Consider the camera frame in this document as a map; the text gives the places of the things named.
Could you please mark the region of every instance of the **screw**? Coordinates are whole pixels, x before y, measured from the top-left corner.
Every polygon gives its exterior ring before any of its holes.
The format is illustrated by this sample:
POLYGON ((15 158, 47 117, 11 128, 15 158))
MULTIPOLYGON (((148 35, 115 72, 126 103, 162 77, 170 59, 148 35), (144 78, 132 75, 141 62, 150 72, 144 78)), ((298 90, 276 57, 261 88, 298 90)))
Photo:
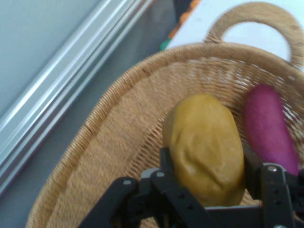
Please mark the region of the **screw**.
POLYGON ((276 172, 277 168, 276 168, 276 166, 268 166, 268 170, 271 172, 276 172))
POLYGON ((157 172, 156 173, 156 176, 158 176, 158 177, 163 177, 165 174, 163 173, 163 172, 157 172))
POLYGON ((130 180, 124 180, 123 184, 124 185, 129 185, 129 184, 131 184, 131 181, 130 180))

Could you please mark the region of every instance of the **gray floor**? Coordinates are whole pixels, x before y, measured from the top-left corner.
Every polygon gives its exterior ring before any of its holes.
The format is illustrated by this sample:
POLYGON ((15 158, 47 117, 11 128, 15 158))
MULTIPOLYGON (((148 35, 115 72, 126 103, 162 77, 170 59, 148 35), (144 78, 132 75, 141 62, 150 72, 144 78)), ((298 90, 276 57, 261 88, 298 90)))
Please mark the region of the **gray floor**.
POLYGON ((109 85, 159 50, 175 26, 171 0, 156 0, 0 198, 0 227, 24 227, 41 187, 109 85))

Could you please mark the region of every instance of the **woven texture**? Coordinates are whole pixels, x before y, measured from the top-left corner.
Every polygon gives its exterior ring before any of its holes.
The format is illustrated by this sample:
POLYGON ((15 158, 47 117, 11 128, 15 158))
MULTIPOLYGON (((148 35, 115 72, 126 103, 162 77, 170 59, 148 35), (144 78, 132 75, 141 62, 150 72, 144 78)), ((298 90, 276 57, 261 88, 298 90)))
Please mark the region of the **woven texture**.
MULTIPOLYGON (((162 122, 176 103, 208 93, 227 106, 242 143, 245 94, 258 83, 283 99, 286 123, 304 163, 304 75, 260 49, 198 43, 158 53, 122 75, 103 95, 49 177, 27 227, 76 227, 111 182, 159 166, 162 122)), ((242 205, 257 204, 246 192, 242 205)), ((156 227, 152 219, 142 227, 156 227)))

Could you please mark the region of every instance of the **metal bolt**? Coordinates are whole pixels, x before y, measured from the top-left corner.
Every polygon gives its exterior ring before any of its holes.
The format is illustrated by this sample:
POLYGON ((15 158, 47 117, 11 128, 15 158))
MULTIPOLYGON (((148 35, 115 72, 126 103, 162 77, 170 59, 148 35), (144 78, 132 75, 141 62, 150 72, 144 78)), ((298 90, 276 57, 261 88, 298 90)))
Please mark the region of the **metal bolt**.
POLYGON ((275 225, 274 228, 287 228, 287 227, 283 225, 275 225))
POLYGON ((276 168, 276 166, 268 166, 268 170, 271 172, 276 172, 277 168, 276 168))
POLYGON ((163 172, 157 172, 156 173, 156 176, 158 176, 158 177, 163 177, 165 174, 163 173, 163 172))
POLYGON ((124 185, 129 185, 129 184, 131 184, 131 181, 130 180, 124 180, 123 184, 124 185))

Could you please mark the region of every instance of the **wicker basket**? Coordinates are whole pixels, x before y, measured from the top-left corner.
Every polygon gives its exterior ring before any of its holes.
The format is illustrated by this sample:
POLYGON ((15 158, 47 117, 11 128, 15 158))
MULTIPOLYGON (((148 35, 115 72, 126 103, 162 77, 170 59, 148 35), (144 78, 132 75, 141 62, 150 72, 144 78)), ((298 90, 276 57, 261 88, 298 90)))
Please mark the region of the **wicker basket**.
MULTIPOLYGON (((303 33, 296 20, 268 3, 248 3, 223 15, 204 43, 151 56, 124 73, 103 95, 61 161, 29 215, 27 227, 76 227, 110 183, 139 178, 159 166, 162 122, 179 100, 209 93, 233 113, 243 143, 244 94, 259 82, 282 96, 290 134, 304 162, 303 33), (277 29, 288 41, 291 60, 255 47, 225 43, 224 32, 244 21, 277 29)), ((242 204, 254 202, 246 193, 242 204)), ((152 220, 143 227, 154 227, 152 220)))

